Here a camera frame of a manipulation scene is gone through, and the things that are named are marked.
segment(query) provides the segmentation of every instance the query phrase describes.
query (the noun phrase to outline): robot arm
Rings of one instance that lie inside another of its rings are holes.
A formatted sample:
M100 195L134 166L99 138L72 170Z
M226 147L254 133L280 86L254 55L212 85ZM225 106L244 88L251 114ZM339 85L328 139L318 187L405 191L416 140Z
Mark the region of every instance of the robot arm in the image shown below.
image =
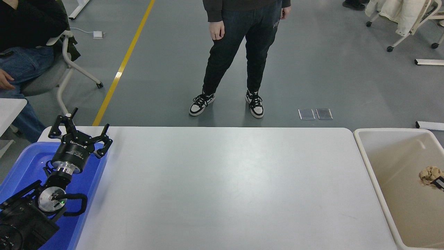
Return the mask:
M37 180L0 204L0 250L37 250L59 230L56 221L62 215L79 216L85 212L87 196L67 194L66 187L73 174L83 172L91 154L101 158L107 153L112 139L106 135L109 124L96 137L78 131L72 121L76 112L77 108L70 116L58 116L48 135L61 143L44 168L45 184ZM62 124L67 132L63 136L59 129ZM98 142L103 142L100 149L95 148ZM67 212L66 202L75 199L82 200L80 210Z

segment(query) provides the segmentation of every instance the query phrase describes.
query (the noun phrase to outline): black sweatshirt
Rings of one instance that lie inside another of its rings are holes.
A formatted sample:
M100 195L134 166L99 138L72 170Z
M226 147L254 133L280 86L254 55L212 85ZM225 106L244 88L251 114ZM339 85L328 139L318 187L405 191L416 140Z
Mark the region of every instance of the black sweatshirt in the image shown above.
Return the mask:
M66 14L55 0L19 0L16 10L0 0L0 52L44 46L67 27Z
M222 10L247 11L262 8L276 0L203 0L209 22L222 21ZM282 0L282 8L289 7L290 0Z

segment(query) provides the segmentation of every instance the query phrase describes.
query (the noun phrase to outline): blue jeans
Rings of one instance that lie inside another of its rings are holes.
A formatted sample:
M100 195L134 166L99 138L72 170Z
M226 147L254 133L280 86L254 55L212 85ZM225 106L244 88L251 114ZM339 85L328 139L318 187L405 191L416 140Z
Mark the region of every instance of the blue jeans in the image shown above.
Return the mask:
M14 47L2 53L9 51L14 53L7 57L0 57L0 69L14 78L14 81L10 81L10 84L16 89L0 89L0 98L26 99L20 92L20 85L25 81L40 76L52 65L54 62L53 48ZM20 129L30 142L36 142L45 129L29 101L12 124Z
M203 80L206 94L216 92L219 83L233 62L242 40L246 39L247 88L259 90L270 46L273 44L281 18L282 0L249 11L222 10L225 35L214 40Z

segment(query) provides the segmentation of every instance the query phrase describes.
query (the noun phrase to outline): white tabletop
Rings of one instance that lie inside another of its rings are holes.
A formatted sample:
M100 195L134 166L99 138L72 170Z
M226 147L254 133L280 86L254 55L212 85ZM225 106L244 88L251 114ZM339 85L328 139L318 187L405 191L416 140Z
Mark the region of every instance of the white tabletop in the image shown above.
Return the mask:
M25 99L0 98L0 135L11 125L26 103Z
M78 129L96 136L102 127ZM40 141L51 141L48 131ZM77 250L396 250L347 129L108 134Z

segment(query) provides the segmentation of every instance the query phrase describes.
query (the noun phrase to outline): gray floor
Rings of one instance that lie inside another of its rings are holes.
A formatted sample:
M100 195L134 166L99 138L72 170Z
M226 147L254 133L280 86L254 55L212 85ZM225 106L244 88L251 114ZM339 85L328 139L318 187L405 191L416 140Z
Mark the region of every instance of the gray floor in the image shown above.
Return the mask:
M64 1L68 12L76 1ZM64 99L79 108L76 125L91 125L150 1L91 0L71 26L106 33L101 40L74 30L82 53L77 63L104 84L97 89L74 74ZM294 1L291 17L279 24L269 51L260 95L265 116L255 119L245 104L245 47L223 78L216 101L198 117L188 115L202 87L212 45L201 0L157 0L128 61L101 125L223 127L414 128L415 121L444 122L442 66L416 66L420 59L444 59L433 50L444 28L429 21L393 52L396 24L378 19L368 28L364 12L341 0ZM55 90L29 98L45 125L59 108ZM332 121L302 121L298 109L329 108ZM443 144L444 132L433 131ZM3 180L27 146L17 141L0 159Z

